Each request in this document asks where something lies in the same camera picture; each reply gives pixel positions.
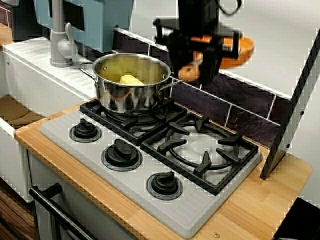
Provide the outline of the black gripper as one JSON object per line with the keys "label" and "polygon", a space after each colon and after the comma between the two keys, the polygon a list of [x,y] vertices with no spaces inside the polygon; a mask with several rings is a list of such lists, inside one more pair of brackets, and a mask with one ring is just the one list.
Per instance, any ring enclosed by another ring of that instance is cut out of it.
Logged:
{"label": "black gripper", "polygon": [[220,12],[230,17],[241,6],[242,1],[237,0],[235,9],[227,11],[219,0],[179,0],[177,18],[155,19],[155,42],[167,47],[173,72],[178,73],[189,64],[194,51],[201,52],[199,82],[209,85],[218,74],[223,57],[237,59],[242,33],[224,26],[219,17]]}

